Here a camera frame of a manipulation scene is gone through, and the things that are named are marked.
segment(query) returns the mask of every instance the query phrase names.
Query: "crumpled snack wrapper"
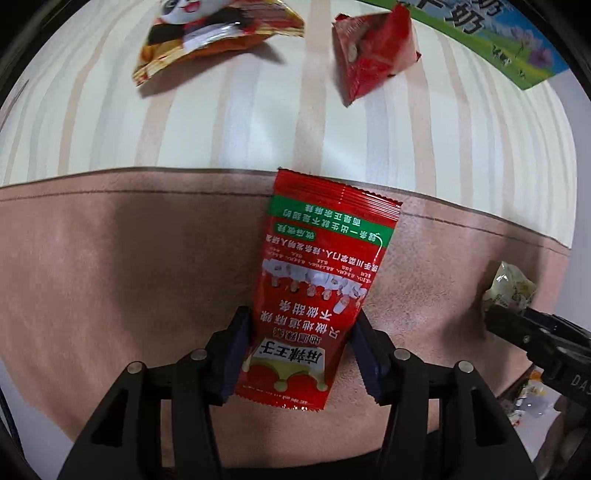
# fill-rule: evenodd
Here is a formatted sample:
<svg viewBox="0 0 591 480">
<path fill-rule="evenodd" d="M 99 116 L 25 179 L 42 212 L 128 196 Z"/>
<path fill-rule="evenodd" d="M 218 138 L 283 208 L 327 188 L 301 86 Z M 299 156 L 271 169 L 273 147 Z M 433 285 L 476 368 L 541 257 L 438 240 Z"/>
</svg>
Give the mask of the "crumpled snack wrapper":
<svg viewBox="0 0 591 480">
<path fill-rule="evenodd" d="M 133 79 L 179 60 L 251 48 L 275 34 L 302 37 L 304 20 L 281 0 L 161 0 Z"/>
<path fill-rule="evenodd" d="M 361 17 L 340 14 L 333 23 L 333 44 L 346 106 L 421 57 L 410 12 L 400 4 L 387 13 Z"/>
<path fill-rule="evenodd" d="M 482 296 L 482 314 L 493 305 L 501 305 L 516 313 L 523 312 L 530 306 L 537 286 L 523 272 L 506 262 L 496 271 L 495 280 Z"/>
</svg>

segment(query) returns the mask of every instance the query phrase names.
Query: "striped wallpaper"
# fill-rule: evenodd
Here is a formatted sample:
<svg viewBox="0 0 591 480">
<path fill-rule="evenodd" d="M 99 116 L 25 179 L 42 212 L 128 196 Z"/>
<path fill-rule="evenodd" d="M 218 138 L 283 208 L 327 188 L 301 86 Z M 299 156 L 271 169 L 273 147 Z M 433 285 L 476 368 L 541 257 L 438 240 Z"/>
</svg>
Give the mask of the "striped wallpaper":
<svg viewBox="0 0 591 480">
<path fill-rule="evenodd" d="M 396 187 L 571 245 L 576 153 L 546 82 L 526 92 L 414 23 L 421 61 L 346 109 L 330 26 L 353 0 L 288 0 L 305 38 L 131 73 L 156 0 L 91 0 L 44 45 L 0 110 L 3 185 L 115 167 L 279 166 Z"/>
</svg>

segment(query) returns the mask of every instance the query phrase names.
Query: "screw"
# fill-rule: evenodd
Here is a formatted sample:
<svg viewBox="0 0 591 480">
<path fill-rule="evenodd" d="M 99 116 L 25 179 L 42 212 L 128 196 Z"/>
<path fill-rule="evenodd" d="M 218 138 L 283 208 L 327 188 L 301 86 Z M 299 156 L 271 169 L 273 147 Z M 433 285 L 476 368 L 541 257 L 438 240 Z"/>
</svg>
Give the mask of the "screw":
<svg viewBox="0 0 591 480">
<path fill-rule="evenodd" d="M 203 348 L 198 348 L 197 350 L 193 350 L 191 352 L 191 358 L 197 362 L 201 360 L 205 360 L 207 358 L 207 350 Z"/>
<path fill-rule="evenodd" d="M 405 348 L 397 348 L 394 351 L 394 357 L 398 360 L 408 360 L 410 358 L 410 352 Z"/>
<path fill-rule="evenodd" d="M 144 364 L 142 362 L 131 362 L 127 366 L 127 373 L 138 374 L 142 371 L 143 368 L 144 368 Z"/>
<path fill-rule="evenodd" d="M 470 374 L 474 371 L 474 365 L 472 365 L 470 362 L 466 362 L 465 360 L 462 360 L 460 363 L 458 363 L 457 367 L 465 374 Z"/>
</svg>

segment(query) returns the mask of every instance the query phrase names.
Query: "panda snack bag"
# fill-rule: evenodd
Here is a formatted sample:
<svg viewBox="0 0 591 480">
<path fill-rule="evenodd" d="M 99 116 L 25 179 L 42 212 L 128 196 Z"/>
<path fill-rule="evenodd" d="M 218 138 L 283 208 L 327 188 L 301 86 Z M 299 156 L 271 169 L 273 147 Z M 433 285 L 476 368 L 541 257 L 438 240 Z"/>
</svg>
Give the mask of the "panda snack bag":
<svg viewBox="0 0 591 480">
<path fill-rule="evenodd" d="M 324 408 L 401 205 L 279 170 L 238 395 L 275 407 Z"/>
<path fill-rule="evenodd" d="M 141 85 L 177 60 L 245 50 L 275 34 L 304 35 L 304 21 L 281 0 L 160 0 L 133 79 Z"/>
</svg>

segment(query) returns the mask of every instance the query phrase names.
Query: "red snack packet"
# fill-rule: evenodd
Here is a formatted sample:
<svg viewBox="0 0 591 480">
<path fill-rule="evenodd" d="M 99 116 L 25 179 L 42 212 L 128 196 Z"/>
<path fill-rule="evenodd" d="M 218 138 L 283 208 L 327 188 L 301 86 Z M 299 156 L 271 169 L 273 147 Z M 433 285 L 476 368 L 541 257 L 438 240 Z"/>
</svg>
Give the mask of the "red snack packet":
<svg viewBox="0 0 591 480">
<path fill-rule="evenodd" d="M 333 44 L 346 106 L 421 57 L 414 44 L 410 12 L 400 4 L 383 14 L 340 14 L 333 23 Z"/>
<path fill-rule="evenodd" d="M 280 170 L 269 207 L 253 337 L 236 392 L 322 410 L 402 203 Z"/>
</svg>

